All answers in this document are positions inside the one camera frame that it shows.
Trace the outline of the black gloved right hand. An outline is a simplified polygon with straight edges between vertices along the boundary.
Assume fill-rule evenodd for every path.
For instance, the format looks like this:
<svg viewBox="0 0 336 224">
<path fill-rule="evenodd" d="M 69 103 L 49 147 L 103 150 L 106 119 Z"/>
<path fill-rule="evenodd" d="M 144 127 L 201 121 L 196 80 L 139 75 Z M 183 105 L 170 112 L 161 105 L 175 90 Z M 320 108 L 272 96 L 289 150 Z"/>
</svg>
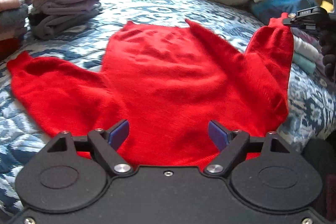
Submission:
<svg viewBox="0 0 336 224">
<path fill-rule="evenodd" d="M 335 79 L 335 32 L 324 30 L 319 37 L 319 45 L 323 55 L 322 63 L 325 67 L 325 75 Z"/>
</svg>

